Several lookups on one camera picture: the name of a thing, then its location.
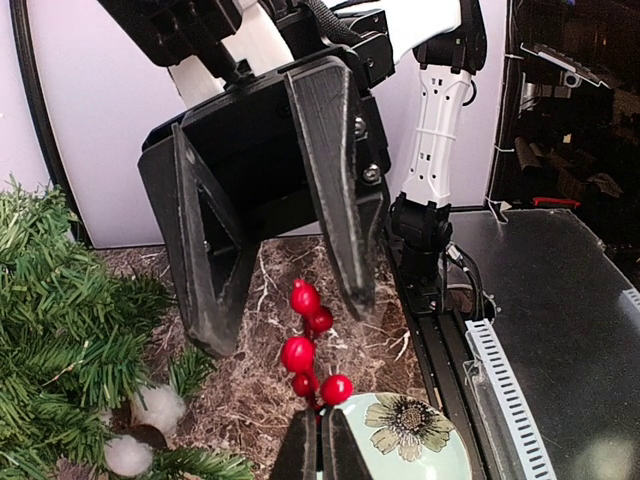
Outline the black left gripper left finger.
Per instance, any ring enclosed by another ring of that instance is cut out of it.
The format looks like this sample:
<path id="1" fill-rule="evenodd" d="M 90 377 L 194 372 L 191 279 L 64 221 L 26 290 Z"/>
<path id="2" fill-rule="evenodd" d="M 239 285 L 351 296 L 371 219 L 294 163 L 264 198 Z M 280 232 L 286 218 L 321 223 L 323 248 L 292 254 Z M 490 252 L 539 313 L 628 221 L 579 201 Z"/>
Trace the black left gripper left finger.
<path id="1" fill-rule="evenodd" d="M 317 421 L 314 410 L 296 412 L 281 443 L 271 480 L 315 480 Z"/>

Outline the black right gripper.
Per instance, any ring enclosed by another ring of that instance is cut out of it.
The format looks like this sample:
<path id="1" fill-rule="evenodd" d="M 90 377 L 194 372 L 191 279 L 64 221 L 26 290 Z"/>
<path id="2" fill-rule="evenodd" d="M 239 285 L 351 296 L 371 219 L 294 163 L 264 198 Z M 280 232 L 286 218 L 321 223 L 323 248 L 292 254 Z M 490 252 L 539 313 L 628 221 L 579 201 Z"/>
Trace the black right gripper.
<path id="1" fill-rule="evenodd" d="M 236 349 L 256 242 L 317 219 L 346 307 L 373 315 L 391 161 L 371 89 L 394 71 L 387 46 L 331 47 L 149 133 L 138 168 L 166 248 L 179 247 L 185 333 L 202 351 Z"/>

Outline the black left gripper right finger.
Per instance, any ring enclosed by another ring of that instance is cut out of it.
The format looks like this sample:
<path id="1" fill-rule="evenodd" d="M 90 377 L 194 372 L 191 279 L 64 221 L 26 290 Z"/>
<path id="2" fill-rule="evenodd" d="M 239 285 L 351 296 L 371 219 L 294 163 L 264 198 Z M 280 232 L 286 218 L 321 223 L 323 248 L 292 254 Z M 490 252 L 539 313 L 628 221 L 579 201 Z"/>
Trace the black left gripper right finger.
<path id="1" fill-rule="evenodd" d="M 341 409 L 327 408 L 321 416 L 320 459 L 320 472 L 323 479 L 373 479 Z"/>

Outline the red berry sprig ornament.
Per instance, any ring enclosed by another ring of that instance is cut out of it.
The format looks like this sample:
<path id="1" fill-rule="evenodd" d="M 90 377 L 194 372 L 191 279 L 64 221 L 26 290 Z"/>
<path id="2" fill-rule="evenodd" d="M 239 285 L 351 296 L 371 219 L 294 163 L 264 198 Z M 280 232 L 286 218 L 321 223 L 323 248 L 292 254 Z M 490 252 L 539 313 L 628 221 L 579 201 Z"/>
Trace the red berry sprig ornament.
<path id="1" fill-rule="evenodd" d="M 333 327 L 333 314 L 323 305 L 316 287 L 303 279 L 293 282 L 290 306 L 301 317 L 303 332 L 285 341 L 280 361 L 293 375 L 291 386 L 294 393 L 316 413 L 325 407 L 343 404 L 353 394 L 351 380 L 335 374 L 320 383 L 315 372 L 316 341 Z"/>

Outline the white cotton flower ornament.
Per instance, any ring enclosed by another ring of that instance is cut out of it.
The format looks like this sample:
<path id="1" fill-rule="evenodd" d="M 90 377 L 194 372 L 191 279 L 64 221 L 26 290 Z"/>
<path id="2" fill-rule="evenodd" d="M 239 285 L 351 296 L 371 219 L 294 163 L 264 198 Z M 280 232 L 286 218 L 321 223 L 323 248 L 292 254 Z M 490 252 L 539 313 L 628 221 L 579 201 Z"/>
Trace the white cotton flower ornament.
<path id="1" fill-rule="evenodd" d="M 148 473 L 185 413 L 184 399 L 168 384 L 143 386 L 119 408 L 103 410 L 99 418 L 114 434 L 104 447 L 108 471 L 124 478 Z"/>

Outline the small green christmas tree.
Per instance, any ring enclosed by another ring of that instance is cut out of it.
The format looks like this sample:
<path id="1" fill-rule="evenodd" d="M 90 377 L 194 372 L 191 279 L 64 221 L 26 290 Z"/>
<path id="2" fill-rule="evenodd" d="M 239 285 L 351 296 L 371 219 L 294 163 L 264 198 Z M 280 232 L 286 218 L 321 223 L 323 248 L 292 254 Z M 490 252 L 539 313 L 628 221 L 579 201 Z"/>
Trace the small green christmas tree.
<path id="1" fill-rule="evenodd" d="M 165 286 L 145 274 L 118 276 L 72 238 L 75 214 L 55 187 L 1 190 L 1 475 L 55 479 L 60 463 L 109 479 L 249 479 L 245 458 L 198 447 L 145 448 L 130 470 L 107 449 L 125 443 L 111 421 L 123 407 L 149 407 L 154 393 L 178 402 L 214 371 L 187 346 L 155 383 L 146 361 L 171 307 Z"/>

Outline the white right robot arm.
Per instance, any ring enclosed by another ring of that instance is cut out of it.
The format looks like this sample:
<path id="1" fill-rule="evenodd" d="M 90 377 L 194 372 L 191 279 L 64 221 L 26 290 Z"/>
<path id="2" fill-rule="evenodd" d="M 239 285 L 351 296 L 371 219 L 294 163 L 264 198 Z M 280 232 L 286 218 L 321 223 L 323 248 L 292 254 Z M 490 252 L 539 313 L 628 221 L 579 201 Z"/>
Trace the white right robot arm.
<path id="1" fill-rule="evenodd" d="M 382 233 L 401 242 L 404 283 L 431 281 L 448 245 L 447 160 L 472 76 L 486 59 L 479 6 L 459 25 L 413 41 L 421 112 L 400 194 L 385 183 L 390 160 L 372 88 L 394 70 L 386 26 L 358 31 L 372 12 L 336 15 L 297 1 L 267 22 L 285 44 L 284 64 L 261 73 L 236 63 L 210 33 L 224 8 L 173 1 L 169 55 L 195 56 L 223 90 L 153 130 L 138 167 L 168 251 L 185 330 L 207 354 L 232 353 L 260 244 L 320 224 L 351 314 L 375 303 L 374 252 Z"/>

